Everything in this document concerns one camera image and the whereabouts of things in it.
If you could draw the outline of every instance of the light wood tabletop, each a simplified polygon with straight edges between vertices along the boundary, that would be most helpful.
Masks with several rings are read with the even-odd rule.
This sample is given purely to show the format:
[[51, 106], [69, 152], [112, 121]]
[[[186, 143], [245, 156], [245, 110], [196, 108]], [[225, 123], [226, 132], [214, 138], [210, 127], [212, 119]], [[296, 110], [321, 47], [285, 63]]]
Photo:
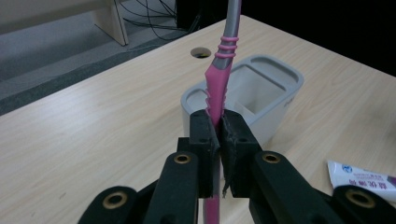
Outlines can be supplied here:
[[[180, 97], [217, 51], [224, 21], [0, 117], [0, 223], [77, 223], [114, 186], [156, 180], [183, 136]], [[274, 137], [316, 189], [327, 160], [396, 176], [396, 78], [241, 16], [234, 61], [267, 54], [304, 76]], [[197, 59], [203, 47], [212, 56]], [[251, 223], [248, 200], [221, 200], [221, 223]]]

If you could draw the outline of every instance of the white tube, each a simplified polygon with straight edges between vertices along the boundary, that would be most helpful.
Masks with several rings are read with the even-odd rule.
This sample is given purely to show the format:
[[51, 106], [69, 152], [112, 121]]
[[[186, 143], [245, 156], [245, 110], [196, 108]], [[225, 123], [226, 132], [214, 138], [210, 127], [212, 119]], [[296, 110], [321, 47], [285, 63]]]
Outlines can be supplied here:
[[396, 203], [396, 177], [367, 171], [336, 161], [327, 162], [334, 188], [355, 185], [370, 190], [383, 199]]

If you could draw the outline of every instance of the pink toothbrush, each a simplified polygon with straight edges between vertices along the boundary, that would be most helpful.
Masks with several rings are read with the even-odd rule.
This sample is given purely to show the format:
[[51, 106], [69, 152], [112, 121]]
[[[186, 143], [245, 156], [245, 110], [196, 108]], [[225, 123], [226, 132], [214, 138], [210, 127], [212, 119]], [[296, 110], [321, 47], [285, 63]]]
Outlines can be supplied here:
[[[236, 41], [238, 40], [239, 18], [242, 0], [229, 0], [224, 34], [221, 37], [219, 50], [215, 59], [205, 72], [206, 77], [206, 113], [219, 131], [219, 121], [224, 111], [227, 83], [235, 56]], [[219, 182], [220, 160], [213, 164], [213, 196], [204, 200], [204, 223], [219, 224]]]

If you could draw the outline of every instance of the gray container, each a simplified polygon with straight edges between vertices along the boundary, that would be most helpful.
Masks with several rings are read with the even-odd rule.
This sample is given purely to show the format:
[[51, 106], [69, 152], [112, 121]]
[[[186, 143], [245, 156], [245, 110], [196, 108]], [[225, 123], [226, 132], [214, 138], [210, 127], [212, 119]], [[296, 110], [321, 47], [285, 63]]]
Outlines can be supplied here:
[[[233, 65], [225, 108], [241, 114], [257, 141], [264, 145], [275, 134], [303, 83], [303, 76], [288, 64], [268, 55], [253, 55]], [[205, 89], [203, 81], [181, 97], [186, 137], [190, 114], [206, 108]]]

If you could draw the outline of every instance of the blue logo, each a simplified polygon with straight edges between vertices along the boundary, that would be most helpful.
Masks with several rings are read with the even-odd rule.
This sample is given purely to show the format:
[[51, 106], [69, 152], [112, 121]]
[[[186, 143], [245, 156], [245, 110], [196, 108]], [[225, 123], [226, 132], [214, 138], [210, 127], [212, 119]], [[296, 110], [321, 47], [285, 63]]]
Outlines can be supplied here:
[[347, 173], [352, 173], [352, 167], [350, 165], [344, 165], [343, 164], [343, 170]]

